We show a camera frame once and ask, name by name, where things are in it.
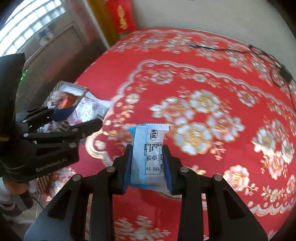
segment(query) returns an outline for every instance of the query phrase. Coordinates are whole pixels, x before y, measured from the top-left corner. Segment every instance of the person's hand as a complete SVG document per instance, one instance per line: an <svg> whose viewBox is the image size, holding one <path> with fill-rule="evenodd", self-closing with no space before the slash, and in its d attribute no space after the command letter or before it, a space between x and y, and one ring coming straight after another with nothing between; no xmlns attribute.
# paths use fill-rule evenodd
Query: person's hand
<svg viewBox="0 0 296 241"><path fill-rule="evenodd" d="M16 181L12 180L10 177L3 177L3 182L10 192L10 194L23 194L25 193L29 186L25 183L17 183Z"/></svg>

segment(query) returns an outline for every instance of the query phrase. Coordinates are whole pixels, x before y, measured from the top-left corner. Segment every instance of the snack packet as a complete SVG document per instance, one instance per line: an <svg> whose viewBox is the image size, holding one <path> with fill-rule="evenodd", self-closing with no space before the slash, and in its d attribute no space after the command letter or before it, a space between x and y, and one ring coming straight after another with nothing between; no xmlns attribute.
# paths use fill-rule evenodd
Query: snack packet
<svg viewBox="0 0 296 241"><path fill-rule="evenodd" d="M167 124L143 124L129 128L133 134L130 186L169 193L163 171L162 145Z"/></svg>
<svg viewBox="0 0 296 241"><path fill-rule="evenodd" d="M97 118L103 120L110 105L110 101L100 100L90 92L87 92L73 113L68 117L69 125L73 126Z"/></svg>
<svg viewBox="0 0 296 241"><path fill-rule="evenodd" d="M44 102L48 108L70 108L77 106L87 93L87 88L60 81Z"/></svg>

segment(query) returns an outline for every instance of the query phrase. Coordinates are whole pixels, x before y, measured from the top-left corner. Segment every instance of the red envelope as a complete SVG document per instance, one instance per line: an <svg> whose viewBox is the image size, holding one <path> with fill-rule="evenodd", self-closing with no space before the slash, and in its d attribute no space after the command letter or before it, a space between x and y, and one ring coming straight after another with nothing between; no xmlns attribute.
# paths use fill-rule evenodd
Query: red envelope
<svg viewBox="0 0 296 241"><path fill-rule="evenodd" d="M106 5L119 34L137 30L133 19L131 0L108 0Z"/></svg>

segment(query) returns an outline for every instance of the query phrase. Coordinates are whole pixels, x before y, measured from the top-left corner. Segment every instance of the black electrical wire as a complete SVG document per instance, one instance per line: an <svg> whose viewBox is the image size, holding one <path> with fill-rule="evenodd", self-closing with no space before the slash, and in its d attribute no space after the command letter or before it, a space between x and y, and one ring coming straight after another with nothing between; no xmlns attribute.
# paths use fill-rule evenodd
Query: black electrical wire
<svg viewBox="0 0 296 241"><path fill-rule="evenodd" d="M272 77L272 70L274 69L275 67L273 67L273 68L271 68L270 69L270 78L271 78L271 80L272 80L272 82L277 86L277 87L279 87L279 88L281 88L281 87L283 87L284 85L285 85L285 83L283 83L282 85L279 85L278 83L276 83L275 81L274 81L274 79L273 79L273 77Z"/></svg>
<svg viewBox="0 0 296 241"><path fill-rule="evenodd" d="M231 51L231 52L237 52L237 53L253 53L255 54L258 58L262 59L263 61L269 63L270 65L272 65L273 67L270 69L270 78L272 80L272 82L275 84L275 86L281 88L285 85L285 83L283 83L282 85L279 85L278 83L276 83L273 79L273 73L272 71L275 69L275 68L278 68L279 70L282 70L282 69L285 69L285 67L280 63L278 62L278 60L271 54L268 54L266 53L265 51L263 51L262 49L260 48L257 48L257 47L254 47L253 45L249 45L249 50L245 50L245 51L240 51L240 50L236 50L236 49L217 49L217 48L212 48L212 47L207 47L207 46L201 46L201 45L197 45L197 44L193 44L193 43L190 43L189 46L191 47L195 47L195 48L203 48L203 49L208 49L208 50L215 50L215 51ZM260 55L263 55L263 56L267 56L269 57L269 59L271 59L272 62L262 58ZM290 82L287 82L287 85L288 85L288 89L289 89L289 94L290 94L290 99L291 99L291 102L292 102L292 105L293 105L293 108L294 108L294 111L296 113L296 108L295 108L295 105L294 105L294 102L293 102L293 99L292 99L292 94L291 94L291 89L290 89Z"/></svg>
<svg viewBox="0 0 296 241"><path fill-rule="evenodd" d="M41 203L35 197L32 197L32 199L34 199L39 204L39 206L42 208L42 210L44 210L44 207L41 205Z"/></svg>
<svg viewBox="0 0 296 241"><path fill-rule="evenodd" d="M291 98L291 101L292 101L292 105L293 105L294 111L296 112L296 108L295 108L294 101L293 101L292 94L291 94L291 88L290 88L289 85L288 85L288 89L289 89L289 94L290 94L290 98Z"/></svg>

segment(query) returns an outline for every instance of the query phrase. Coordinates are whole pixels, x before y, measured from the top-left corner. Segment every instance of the floor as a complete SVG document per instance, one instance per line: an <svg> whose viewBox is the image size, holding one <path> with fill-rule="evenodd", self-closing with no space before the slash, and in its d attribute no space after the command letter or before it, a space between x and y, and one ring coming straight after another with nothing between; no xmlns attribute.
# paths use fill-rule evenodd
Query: floor
<svg viewBox="0 0 296 241"><path fill-rule="evenodd" d="M40 194L33 194L33 196L40 202L40 204L44 207L45 204L41 199ZM24 239L25 233L28 228L32 225L38 215L41 213L42 208L40 205L34 200L33 207L29 210L24 211L21 215L17 217L9 217L3 215L6 220L10 222L11 228L15 231L15 233L21 238Z"/></svg>

